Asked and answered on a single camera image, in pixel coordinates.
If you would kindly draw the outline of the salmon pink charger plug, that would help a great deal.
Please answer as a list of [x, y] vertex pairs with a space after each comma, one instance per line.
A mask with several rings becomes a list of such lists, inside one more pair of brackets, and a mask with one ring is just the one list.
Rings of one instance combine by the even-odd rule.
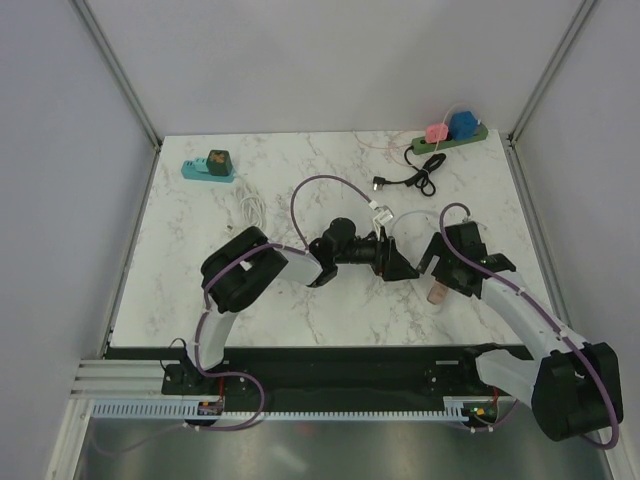
[[446, 285], [434, 281], [427, 294], [427, 302], [434, 306], [440, 306], [444, 303], [448, 293], [449, 288]]

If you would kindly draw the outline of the teal power strip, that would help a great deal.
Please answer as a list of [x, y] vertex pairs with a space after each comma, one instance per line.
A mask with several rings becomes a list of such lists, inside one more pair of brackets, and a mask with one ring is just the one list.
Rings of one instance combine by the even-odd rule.
[[228, 175], [212, 174], [207, 167], [207, 160], [202, 157], [184, 161], [181, 167], [181, 174], [185, 180], [216, 183], [232, 183], [235, 178], [233, 169], [229, 171]]

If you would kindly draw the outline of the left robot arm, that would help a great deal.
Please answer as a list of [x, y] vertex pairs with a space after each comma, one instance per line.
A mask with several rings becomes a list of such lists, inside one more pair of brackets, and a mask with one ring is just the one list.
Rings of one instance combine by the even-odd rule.
[[397, 249], [384, 226], [367, 236], [356, 234], [354, 222], [332, 220], [306, 251], [271, 243], [258, 227], [249, 227], [211, 254], [201, 266], [204, 312], [180, 360], [185, 382], [208, 393], [219, 382], [219, 369], [232, 326], [276, 279], [309, 288], [333, 280], [338, 267], [366, 265], [385, 282], [413, 280], [420, 273]]

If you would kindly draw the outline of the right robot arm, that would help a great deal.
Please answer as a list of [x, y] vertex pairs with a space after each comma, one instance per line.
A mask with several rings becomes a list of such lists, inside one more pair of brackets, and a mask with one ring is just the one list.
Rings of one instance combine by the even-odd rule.
[[503, 347], [483, 347], [458, 368], [458, 381], [477, 394], [496, 387], [527, 405], [553, 441], [605, 428], [615, 447], [624, 418], [618, 357], [605, 342], [593, 344], [562, 323], [529, 292], [515, 265], [490, 255], [473, 221], [433, 234], [418, 270], [494, 310], [527, 348], [530, 359]]

